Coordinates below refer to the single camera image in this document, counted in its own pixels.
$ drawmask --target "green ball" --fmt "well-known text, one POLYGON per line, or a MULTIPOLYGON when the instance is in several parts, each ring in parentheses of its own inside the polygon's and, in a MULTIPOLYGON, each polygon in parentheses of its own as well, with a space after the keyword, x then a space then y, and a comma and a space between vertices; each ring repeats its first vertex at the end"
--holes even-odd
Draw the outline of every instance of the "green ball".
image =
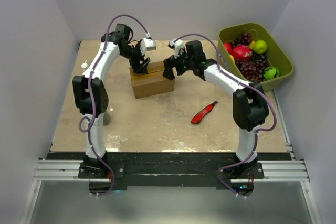
POLYGON ((280 76, 280 71, 276 67, 267 67, 264 69, 264 78, 266 80, 271 80, 280 76))

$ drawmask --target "red grapes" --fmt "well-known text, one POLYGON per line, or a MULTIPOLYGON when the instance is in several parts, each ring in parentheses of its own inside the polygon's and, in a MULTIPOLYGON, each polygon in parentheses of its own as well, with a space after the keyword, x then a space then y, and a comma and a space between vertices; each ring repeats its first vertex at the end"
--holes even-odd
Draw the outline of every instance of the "red grapes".
MULTIPOLYGON (((230 42, 232 48, 239 45, 250 45, 252 42, 251 35, 248 33, 241 34, 238 39, 230 42)), ((235 60, 235 64, 241 74, 249 81, 265 81, 263 71, 269 67, 267 56, 265 54, 257 54, 253 52, 249 61, 235 60)))

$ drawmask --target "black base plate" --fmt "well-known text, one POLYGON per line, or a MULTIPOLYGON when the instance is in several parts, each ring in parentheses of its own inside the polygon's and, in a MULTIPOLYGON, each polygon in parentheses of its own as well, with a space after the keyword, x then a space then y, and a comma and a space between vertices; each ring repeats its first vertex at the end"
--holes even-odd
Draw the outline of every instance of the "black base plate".
MULTIPOLYGON (((226 189, 218 180, 217 170, 234 164, 235 153, 121 153, 110 152, 108 164, 114 170, 116 181, 114 190, 126 190, 128 186, 183 186, 216 187, 226 189)), ((84 153, 49 153, 47 159, 82 160, 84 153)), ((289 153, 259 153, 259 160, 291 160, 289 153)), ((239 178, 248 179, 251 172, 254 179, 263 178, 261 163, 257 163, 247 174, 239 178)), ((223 171, 220 176, 230 182, 231 171, 223 171)), ((79 178, 95 178, 90 173, 79 171, 79 178)), ((90 183, 91 191, 105 191, 109 182, 90 183)))

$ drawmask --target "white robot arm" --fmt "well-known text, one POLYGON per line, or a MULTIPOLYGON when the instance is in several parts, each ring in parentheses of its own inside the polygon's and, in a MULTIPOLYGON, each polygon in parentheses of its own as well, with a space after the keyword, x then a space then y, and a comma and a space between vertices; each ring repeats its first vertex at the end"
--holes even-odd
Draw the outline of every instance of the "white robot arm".
MULTIPOLYGON (((207 60, 203 53, 202 44, 198 40, 186 43, 186 48, 181 40, 172 40, 169 47, 174 49, 174 55, 164 60, 165 70, 163 76, 173 80, 175 78, 172 69, 175 67, 177 75, 182 75, 187 70, 192 70, 196 76, 208 81, 233 98, 233 117, 239 127, 239 144, 236 152, 238 161, 250 163, 256 161, 257 153, 254 151, 255 133, 269 114, 267 103, 257 93, 242 87, 228 76, 234 77, 221 66, 218 69, 217 62, 207 60)), ((240 83, 250 85, 249 82, 239 79, 240 83)), ((260 83, 251 84, 263 93, 260 83)))
MULTIPOLYGON (((128 26, 117 24, 115 31, 108 36, 105 49, 104 43, 106 35, 103 35, 99 50, 91 65, 85 70, 82 76, 75 76, 72 80, 76 107, 79 108, 83 117, 90 120, 85 121, 87 129, 93 119, 92 100, 87 91, 88 81, 92 74, 91 86, 96 105, 96 118, 89 132, 92 145, 89 143, 89 134, 87 134, 86 158, 88 161, 92 159, 97 160, 97 156, 93 152, 92 147, 100 158, 103 158, 106 154, 103 140, 103 118, 108 106, 108 96, 103 81, 113 62, 119 55, 122 55, 129 60, 133 72, 147 73, 147 65, 150 59, 144 58, 145 53, 156 49, 155 41, 150 38, 149 34, 147 34, 148 38, 141 39, 135 46, 129 45, 130 31, 131 29, 128 26)), ((88 166, 99 170, 101 164, 99 162, 89 162, 88 166)))

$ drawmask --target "green basket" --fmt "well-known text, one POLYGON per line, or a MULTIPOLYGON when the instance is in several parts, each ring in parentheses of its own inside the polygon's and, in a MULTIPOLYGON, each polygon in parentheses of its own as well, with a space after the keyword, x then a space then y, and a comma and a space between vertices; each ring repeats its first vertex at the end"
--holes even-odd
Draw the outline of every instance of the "green basket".
POLYGON ((242 33, 249 33, 254 41, 260 39, 264 40, 267 44, 266 56, 268 58, 269 65, 277 67, 280 70, 279 77, 261 82, 265 92, 274 89, 280 82, 293 73, 294 67, 292 62, 274 41, 269 32, 264 29, 263 26, 256 23, 246 23, 238 26, 232 26, 219 32, 218 48, 223 54, 223 58, 228 65, 228 71, 230 73, 234 74, 236 77, 246 80, 223 45, 224 42, 230 42, 237 39, 242 33))

